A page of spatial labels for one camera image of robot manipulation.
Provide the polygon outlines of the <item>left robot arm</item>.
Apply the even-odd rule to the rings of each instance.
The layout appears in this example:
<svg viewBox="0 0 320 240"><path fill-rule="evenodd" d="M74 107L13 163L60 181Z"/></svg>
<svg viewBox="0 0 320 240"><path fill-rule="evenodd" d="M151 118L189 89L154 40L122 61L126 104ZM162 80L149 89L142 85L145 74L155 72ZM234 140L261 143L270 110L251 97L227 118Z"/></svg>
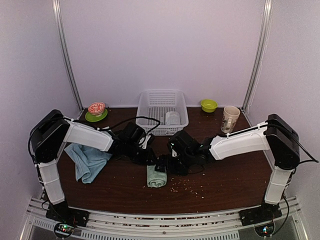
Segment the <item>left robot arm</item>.
<svg viewBox="0 0 320 240"><path fill-rule="evenodd" d="M72 218L58 172L57 161L63 144L72 143L128 157L139 165L154 165L157 157L150 144L154 135L134 123L134 118L120 122L125 127L113 132L113 127L97 128L80 120L64 116L60 110L48 113L29 133L28 153L45 189L52 213L61 222Z"/></svg>

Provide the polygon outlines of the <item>light blue towel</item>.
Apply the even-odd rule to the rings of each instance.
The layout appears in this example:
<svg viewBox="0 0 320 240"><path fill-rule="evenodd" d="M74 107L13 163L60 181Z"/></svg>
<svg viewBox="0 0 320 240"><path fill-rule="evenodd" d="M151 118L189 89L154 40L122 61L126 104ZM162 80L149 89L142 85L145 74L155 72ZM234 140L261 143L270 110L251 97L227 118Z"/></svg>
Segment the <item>light blue towel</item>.
<svg viewBox="0 0 320 240"><path fill-rule="evenodd" d="M94 147L76 143L71 143L64 151L75 164L76 181L83 184L91 184L113 156Z"/></svg>

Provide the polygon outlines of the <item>white plastic basket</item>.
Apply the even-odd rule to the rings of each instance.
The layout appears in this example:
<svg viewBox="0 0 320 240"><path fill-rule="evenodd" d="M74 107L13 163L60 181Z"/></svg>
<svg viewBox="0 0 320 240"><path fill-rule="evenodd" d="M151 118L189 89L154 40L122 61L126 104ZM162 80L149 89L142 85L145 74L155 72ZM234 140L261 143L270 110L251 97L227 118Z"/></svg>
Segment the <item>white plastic basket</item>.
<svg viewBox="0 0 320 240"><path fill-rule="evenodd" d="M165 125L166 113L180 114L180 125ZM172 136L189 124L184 93L178 90L147 90L141 93L136 124L155 136Z"/></svg>

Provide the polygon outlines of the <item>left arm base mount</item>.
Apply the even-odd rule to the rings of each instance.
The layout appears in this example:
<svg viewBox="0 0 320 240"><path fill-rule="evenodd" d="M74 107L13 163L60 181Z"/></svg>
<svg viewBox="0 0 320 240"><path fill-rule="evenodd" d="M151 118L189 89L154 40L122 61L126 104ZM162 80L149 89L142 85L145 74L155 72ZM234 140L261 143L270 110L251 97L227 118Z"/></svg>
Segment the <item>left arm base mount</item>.
<svg viewBox="0 0 320 240"><path fill-rule="evenodd" d="M56 221L53 227L53 233L60 239L69 238L76 227L86 227L90 213L85 210L71 209L68 217L61 218L53 209L46 211L45 217Z"/></svg>

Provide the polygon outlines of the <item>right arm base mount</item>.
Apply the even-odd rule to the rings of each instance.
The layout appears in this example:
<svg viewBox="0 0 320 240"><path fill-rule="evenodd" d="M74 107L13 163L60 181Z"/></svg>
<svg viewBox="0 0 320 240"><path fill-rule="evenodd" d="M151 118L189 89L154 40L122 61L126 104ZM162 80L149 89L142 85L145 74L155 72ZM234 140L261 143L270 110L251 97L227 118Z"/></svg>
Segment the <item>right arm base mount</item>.
<svg viewBox="0 0 320 240"><path fill-rule="evenodd" d="M279 208L263 208L262 206L241 210L239 218L243 227L254 226L255 233L259 237L271 237L276 230L274 220L281 217Z"/></svg>

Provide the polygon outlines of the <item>green panda towel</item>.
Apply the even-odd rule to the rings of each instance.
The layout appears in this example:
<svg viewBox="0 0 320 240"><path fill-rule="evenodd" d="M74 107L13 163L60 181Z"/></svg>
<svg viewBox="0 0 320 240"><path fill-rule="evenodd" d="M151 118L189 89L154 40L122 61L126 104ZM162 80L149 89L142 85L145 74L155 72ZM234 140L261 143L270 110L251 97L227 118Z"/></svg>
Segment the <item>green panda towel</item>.
<svg viewBox="0 0 320 240"><path fill-rule="evenodd" d="M146 167L146 183L149 188L161 188L167 184L167 173L156 171L154 165Z"/></svg>

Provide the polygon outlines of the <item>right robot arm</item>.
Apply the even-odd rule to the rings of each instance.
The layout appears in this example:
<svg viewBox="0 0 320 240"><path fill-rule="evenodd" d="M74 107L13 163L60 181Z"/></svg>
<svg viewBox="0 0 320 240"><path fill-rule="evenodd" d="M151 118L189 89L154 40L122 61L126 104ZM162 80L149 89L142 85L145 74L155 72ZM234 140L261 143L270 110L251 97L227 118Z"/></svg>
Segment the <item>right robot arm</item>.
<svg viewBox="0 0 320 240"><path fill-rule="evenodd" d="M271 151L274 167L262 204L256 210L261 221L268 220L276 212L294 171L303 164L300 152L307 154L309 162L318 162L300 143L297 132L277 114L270 114L266 121L253 127L208 137L203 142L180 130L169 139L167 147L170 153L161 155L154 169L181 176L188 175L193 165L203 166L236 155Z"/></svg>

